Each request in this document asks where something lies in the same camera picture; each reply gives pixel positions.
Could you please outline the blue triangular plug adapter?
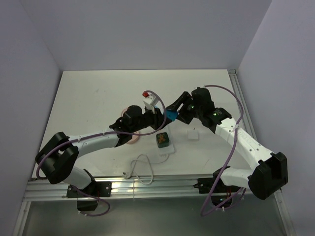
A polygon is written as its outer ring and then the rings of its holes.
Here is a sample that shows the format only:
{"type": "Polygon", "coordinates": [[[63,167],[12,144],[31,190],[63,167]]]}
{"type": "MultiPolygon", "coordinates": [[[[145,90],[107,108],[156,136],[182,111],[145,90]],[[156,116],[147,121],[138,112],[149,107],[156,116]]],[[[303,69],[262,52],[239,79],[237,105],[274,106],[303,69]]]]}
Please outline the blue triangular plug adapter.
{"type": "Polygon", "coordinates": [[[166,110],[164,113],[166,114],[167,119],[169,119],[171,122],[174,122],[177,119],[177,111],[166,110]]]}

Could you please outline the dark green cube plug adapter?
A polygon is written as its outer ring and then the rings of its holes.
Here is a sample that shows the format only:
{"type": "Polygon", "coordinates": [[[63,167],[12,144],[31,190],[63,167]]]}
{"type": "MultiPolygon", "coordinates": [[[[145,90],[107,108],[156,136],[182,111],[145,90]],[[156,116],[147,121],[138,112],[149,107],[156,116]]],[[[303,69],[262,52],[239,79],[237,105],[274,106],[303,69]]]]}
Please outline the dark green cube plug adapter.
{"type": "Polygon", "coordinates": [[[167,132],[156,134],[156,143],[158,148],[165,148],[170,145],[170,139],[167,132]]]}

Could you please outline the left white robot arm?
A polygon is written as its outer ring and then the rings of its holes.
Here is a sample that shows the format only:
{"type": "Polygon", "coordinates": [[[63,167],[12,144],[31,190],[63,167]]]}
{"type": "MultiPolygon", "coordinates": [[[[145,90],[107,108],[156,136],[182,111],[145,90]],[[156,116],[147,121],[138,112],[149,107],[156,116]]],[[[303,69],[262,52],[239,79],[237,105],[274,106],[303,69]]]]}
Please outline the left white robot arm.
{"type": "Polygon", "coordinates": [[[47,142],[35,157],[37,179],[46,179],[51,184],[60,182],[74,185],[84,196],[96,190],[93,176],[86,170],[75,167],[78,158],[105,148],[117,148],[129,142],[133,136],[142,136],[140,130],[152,128],[152,134],[162,130],[177,118],[178,108],[191,96],[183,92],[168,107],[156,106],[161,98],[153,91],[143,92],[145,108],[129,106],[112,125],[105,130],[89,134],[68,136],[58,132],[47,142]]]}

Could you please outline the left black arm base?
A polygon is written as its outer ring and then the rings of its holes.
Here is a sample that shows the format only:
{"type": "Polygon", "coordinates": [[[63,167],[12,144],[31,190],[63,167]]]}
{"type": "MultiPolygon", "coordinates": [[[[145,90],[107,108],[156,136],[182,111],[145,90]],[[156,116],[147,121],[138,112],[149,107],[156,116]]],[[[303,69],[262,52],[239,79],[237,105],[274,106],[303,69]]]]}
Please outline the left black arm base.
{"type": "Polygon", "coordinates": [[[80,214],[89,217],[97,217],[109,212],[111,206],[104,197],[110,197],[111,190],[112,182],[110,181],[95,181],[82,190],[73,185],[69,185],[66,197],[69,199],[77,199],[77,209],[80,214]],[[105,212],[93,213],[100,204],[105,204],[107,206],[105,212]]]}

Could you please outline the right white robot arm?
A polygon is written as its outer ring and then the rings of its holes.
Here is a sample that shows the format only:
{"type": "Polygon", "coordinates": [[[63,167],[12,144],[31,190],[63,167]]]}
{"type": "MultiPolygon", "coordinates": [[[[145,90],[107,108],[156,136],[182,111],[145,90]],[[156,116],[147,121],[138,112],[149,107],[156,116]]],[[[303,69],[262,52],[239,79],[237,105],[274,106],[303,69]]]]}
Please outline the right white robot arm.
{"type": "Polygon", "coordinates": [[[274,153],[249,135],[224,108],[216,107],[206,88],[187,91],[168,107],[178,113],[177,120],[190,124],[193,118],[232,146],[248,163],[250,169],[224,165],[212,178],[199,179],[200,192],[219,193],[248,188],[257,198],[267,199],[288,183],[287,158],[274,153]]]}

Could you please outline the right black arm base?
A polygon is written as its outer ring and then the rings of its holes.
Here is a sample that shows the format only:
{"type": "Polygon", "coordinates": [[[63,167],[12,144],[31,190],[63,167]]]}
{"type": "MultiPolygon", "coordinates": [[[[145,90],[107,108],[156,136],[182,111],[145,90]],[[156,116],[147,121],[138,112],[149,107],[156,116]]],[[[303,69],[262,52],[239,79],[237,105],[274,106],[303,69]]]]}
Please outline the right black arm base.
{"type": "MultiPolygon", "coordinates": [[[[208,194],[215,182],[215,177],[198,178],[197,183],[193,185],[194,188],[198,189],[199,194],[208,194]]],[[[212,195],[211,201],[214,206],[219,205],[225,199],[230,197],[233,193],[237,192],[240,187],[237,186],[226,186],[221,180],[218,181],[214,188],[213,193],[219,195],[212,195]]]]}

